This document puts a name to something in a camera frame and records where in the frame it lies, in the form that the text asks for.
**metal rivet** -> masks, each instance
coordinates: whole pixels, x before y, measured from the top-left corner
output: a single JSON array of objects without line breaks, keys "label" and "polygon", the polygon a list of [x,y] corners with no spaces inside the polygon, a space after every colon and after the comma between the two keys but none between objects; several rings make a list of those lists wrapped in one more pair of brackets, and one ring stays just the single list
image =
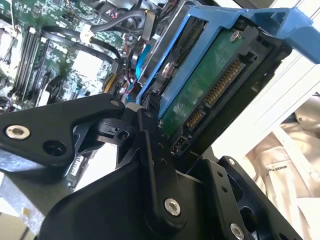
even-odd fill
[{"label": "metal rivet", "polygon": [[152,118],[152,114],[151,114],[150,112],[145,111],[144,114],[145,114],[147,117]]},{"label": "metal rivet", "polygon": [[29,211],[29,209],[28,208],[26,208],[26,207],[23,207],[23,208],[21,208],[21,214],[24,216],[24,217],[29,217],[30,216],[30,211]]},{"label": "metal rivet", "polygon": [[11,139],[24,140],[30,136],[30,131],[25,126],[11,125],[6,128],[5,134]]},{"label": "metal rivet", "polygon": [[115,101],[115,100],[111,100],[111,103],[113,104],[113,105],[115,105],[115,106],[117,106],[117,107],[119,107],[119,103],[117,102],[117,101]]},{"label": "metal rivet", "polygon": [[233,159],[228,158],[228,161],[229,161],[229,163],[230,163],[231,165],[236,165],[236,163],[235,163],[235,161],[234,161]]},{"label": "metal rivet", "polygon": [[236,237],[236,239],[239,239],[239,240],[245,239],[244,233],[236,223],[230,224],[230,230],[233,233],[233,235]]},{"label": "metal rivet", "polygon": [[181,212],[179,203],[173,198],[167,198],[164,201],[165,210],[170,213],[172,216],[178,216]]},{"label": "metal rivet", "polygon": [[240,38],[240,32],[239,31],[235,31],[230,37],[230,42],[234,43],[239,38]]}]

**black bracket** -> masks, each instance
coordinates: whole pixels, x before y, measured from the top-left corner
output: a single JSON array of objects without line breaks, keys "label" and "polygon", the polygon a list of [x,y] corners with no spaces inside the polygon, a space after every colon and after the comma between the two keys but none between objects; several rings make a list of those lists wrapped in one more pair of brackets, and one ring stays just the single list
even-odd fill
[{"label": "black bracket", "polygon": [[237,207],[252,236],[256,239],[302,240],[235,159],[224,156],[218,164],[228,174]]},{"label": "black bracket", "polygon": [[253,239],[245,231],[226,170],[213,161],[199,159],[188,174],[203,182],[211,226],[218,239],[236,239],[233,226],[241,230],[239,238]]},{"label": "black bracket", "polygon": [[[111,95],[99,94],[3,114],[0,116],[0,170],[19,172],[41,181],[61,178],[75,158],[74,127],[102,118],[120,117],[124,110],[122,102]],[[29,136],[21,140],[8,137],[6,129],[13,125],[27,128]]]},{"label": "black bracket", "polygon": [[[187,212],[168,141],[159,132],[157,118],[147,109],[139,109],[137,119],[140,134],[136,139],[140,142],[146,220],[155,232],[168,234],[178,231],[187,222]],[[179,211],[176,215],[166,209],[166,200],[178,203]]]}]

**blue handle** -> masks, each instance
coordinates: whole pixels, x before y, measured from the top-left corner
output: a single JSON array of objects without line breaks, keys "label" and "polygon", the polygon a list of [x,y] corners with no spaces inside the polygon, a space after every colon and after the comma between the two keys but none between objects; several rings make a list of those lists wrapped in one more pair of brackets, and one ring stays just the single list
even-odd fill
[{"label": "blue handle", "polygon": [[313,21],[298,8],[250,9],[243,15],[271,36],[320,64],[320,33],[312,26]]}]

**green circuit board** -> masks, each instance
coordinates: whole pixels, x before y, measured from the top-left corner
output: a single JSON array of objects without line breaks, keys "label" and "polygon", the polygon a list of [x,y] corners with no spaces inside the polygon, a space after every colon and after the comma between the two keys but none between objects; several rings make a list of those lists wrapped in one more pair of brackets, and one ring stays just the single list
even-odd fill
[{"label": "green circuit board", "polygon": [[219,74],[244,42],[240,38],[230,41],[233,30],[222,30],[207,50],[193,73],[190,75],[178,95],[163,114],[160,130],[168,139],[181,128],[193,113],[199,100],[204,98],[208,89],[220,79]]},{"label": "green circuit board", "polygon": [[[97,11],[81,1],[72,4],[73,11],[71,11],[66,0],[13,0],[12,2],[14,22],[21,27],[22,38],[26,35],[29,27],[34,28],[37,33],[41,32],[42,27],[48,25],[60,26],[81,32],[84,25],[87,23],[101,24],[104,22],[101,18],[96,18],[92,21],[78,19],[73,11],[75,11],[78,16],[85,19],[92,19],[97,16]],[[0,1],[0,14],[11,18],[12,13],[9,1]],[[106,43],[110,43],[118,50],[120,55],[125,54],[125,36],[123,33],[115,31],[100,32],[94,37]],[[115,57],[112,52],[107,50],[104,51],[111,57]],[[76,88],[81,88],[81,86],[83,86],[83,88],[84,86],[90,88],[89,91],[93,94],[99,93],[103,81],[111,72],[111,64],[106,61],[103,61],[102,63],[99,62],[100,69],[96,71],[96,79],[94,79],[94,77],[86,79],[82,73],[77,73],[77,69],[74,70],[78,54],[79,51],[72,47],[51,41],[45,56],[45,70],[42,74],[44,75],[46,72],[51,72],[52,77],[64,75],[67,78],[65,88],[70,96]]]}]

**ram slot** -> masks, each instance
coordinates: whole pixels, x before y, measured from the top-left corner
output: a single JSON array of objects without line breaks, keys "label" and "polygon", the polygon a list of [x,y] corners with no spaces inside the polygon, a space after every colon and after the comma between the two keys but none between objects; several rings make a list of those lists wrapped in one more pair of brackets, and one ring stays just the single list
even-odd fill
[{"label": "ram slot", "polygon": [[27,51],[28,51],[27,46],[29,45],[31,36],[32,36],[32,34],[30,32],[28,32],[25,35],[24,41],[22,44],[21,60],[20,60],[19,66],[18,66],[18,70],[16,72],[16,76],[15,76],[14,84],[13,84],[13,89],[12,89],[13,92],[15,92],[15,93],[19,90],[22,68],[24,67],[24,62],[25,62]]},{"label": "ram slot", "polygon": [[25,96],[26,96],[26,92],[27,92],[27,89],[28,89],[28,86],[29,86],[29,82],[30,82],[30,79],[32,77],[34,63],[35,63],[36,56],[37,56],[36,53],[37,53],[38,48],[39,48],[39,42],[40,42],[40,38],[36,37],[35,41],[34,41],[34,45],[32,46],[31,57],[28,59],[28,62],[27,62],[27,66],[28,67],[27,67],[27,70],[25,72],[26,78],[25,78],[24,85],[23,85],[23,95],[22,95],[22,99],[21,99],[22,102],[25,100]]},{"label": "ram slot", "polygon": [[20,62],[23,64],[23,66],[21,68],[21,75],[18,81],[18,87],[17,87],[17,93],[16,93],[19,97],[22,97],[23,95],[24,85],[26,84],[28,66],[33,56],[32,51],[34,50],[34,46],[35,46],[35,35],[31,35],[27,45],[25,58],[23,59],[23,61]]},{"label": "ram slot", "polygon": [[38,61],[35,63],[35,67],[34,67],[34,69],[36,69],[37,72],[36,72],[34,81],[32,83],[31,90],[28,93],[29,100],[32,98],[37,99],[37,93],[39,93],[40,90],[42,89],[42,84],[40,84],[39,87],[38,87],[38,85],[39,85],[39,81],[41,79],[42,68],[45,63],[46,53],[47,53],[48,47],[49,47],[49,41],[47,40],[45,42],[45,44],[43,45],[42,49],[40,49],[40,51],[39,51],[39,58],[38,58]]}]

